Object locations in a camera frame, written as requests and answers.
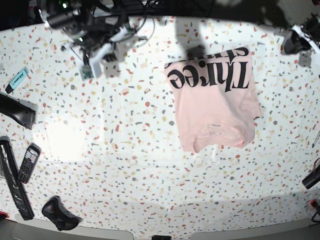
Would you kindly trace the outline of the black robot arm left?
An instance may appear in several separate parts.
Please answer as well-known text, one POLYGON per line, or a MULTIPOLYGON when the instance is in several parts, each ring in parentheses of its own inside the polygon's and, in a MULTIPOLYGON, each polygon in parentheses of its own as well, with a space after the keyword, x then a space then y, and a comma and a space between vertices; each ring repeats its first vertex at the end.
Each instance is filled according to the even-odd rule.
POLYGON ((318 15, 312 15, 302 25, 293 25, 283 42, 283 51, 286 55, 308 50, 314 50, 316 55, 320 55, 320 17, 318 15))

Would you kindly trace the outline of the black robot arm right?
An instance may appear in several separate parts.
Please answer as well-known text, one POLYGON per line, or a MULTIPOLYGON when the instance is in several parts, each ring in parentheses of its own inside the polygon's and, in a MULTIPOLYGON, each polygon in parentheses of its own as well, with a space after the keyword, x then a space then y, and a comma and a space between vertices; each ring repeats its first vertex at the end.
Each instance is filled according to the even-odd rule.
POLYGON ((129 17, 141 14, 147 19, 148 7, 141 0, 48 0, 37 14, 45 27, 60 30, 70 38, 61 46, 79 62, 83 80, 99 78, 101 63, 118 60, 117 44, 134 37, 141 29, 129 17))

